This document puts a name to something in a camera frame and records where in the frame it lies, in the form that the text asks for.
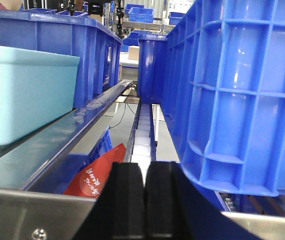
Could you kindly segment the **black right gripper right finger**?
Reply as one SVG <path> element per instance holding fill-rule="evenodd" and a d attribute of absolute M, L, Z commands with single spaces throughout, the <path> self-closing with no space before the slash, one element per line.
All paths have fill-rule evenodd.
<path fill-rule="evenodd" d="M 145 184 L 148 240 L 257 240 L 224 216 L 175 162 L 153 161 Z"/>

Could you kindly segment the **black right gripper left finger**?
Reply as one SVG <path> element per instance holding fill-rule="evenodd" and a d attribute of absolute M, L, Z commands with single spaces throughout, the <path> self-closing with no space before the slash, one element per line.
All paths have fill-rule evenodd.
<path fill-rule="evenodd" d="M 74 240 L 143 240 L 145 204 L 142 173 L 137 163 L 114 162 L 102 193 Z"/>

